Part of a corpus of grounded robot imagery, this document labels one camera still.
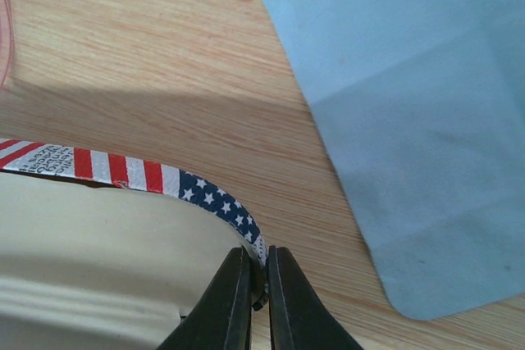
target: white star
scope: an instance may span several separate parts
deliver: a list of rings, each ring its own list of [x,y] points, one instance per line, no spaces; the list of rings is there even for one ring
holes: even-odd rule
[[[213,193],[205,193],[206,198],[204,199],[204,202],[206,202],[208,205],[212,205],[213,202]]]
[[[192,198],[193,196],[194,196],[194,192],[193,192],[193,190],[192,190],[191,188],[189,188],[189,189],[187,189],[187,190],[185,189],[185,191],[184,191],[184,196],[182,196],[182,198],[183,198],[184,200],[188,200],[188,201],[189,201],[189,200],[191,200],[191,198]]]
[[[197,186],[199,186],[201,189],[204,189],[204,186],[206,186],[205,180],[197,180]]]
[[[230,203],[229,202],[225,202],[221,209],[224,211],[224,213],[228,213],[229,211],[231,211]]]

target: flag print strap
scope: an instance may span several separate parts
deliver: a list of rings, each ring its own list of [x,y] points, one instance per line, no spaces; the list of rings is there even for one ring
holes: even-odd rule
[[[187,171],[111,153],[16,139],[0,139],[0,170],[92,180],[191,202],[241,234],[265,271],[267,248],[253,217],[230,194]],[[266,300],[267,291],[253,308],[260,309]]]

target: pink cord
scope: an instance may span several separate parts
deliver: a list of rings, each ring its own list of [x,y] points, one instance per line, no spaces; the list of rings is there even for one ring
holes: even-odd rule
[[[13,49],[12,18],[8,0],[0,0],[0,89],[6,82]]]

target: wood grain surface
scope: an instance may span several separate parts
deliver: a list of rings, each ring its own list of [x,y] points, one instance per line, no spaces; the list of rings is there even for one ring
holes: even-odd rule
[[[292,250],[366,349],[523,349],[525,297],[433,322],[385,298],[260,0],[11,0],[0,135],[210,179]],[[269,349],[267,310],[253,348]]]

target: cream colored surface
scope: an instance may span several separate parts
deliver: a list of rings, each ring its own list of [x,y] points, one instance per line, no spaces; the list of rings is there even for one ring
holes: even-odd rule
[[[204,209],[152,193],[0,173],[0,207],[6,350],[155,348],[245,244]]]
[[[11,4],[19,80],[0,93],[0,134],[221,185],[366,349],[523,349],[525,297],[433,322],[392,310],[260,0]],[[253,330],[268,350],[267,310]]]

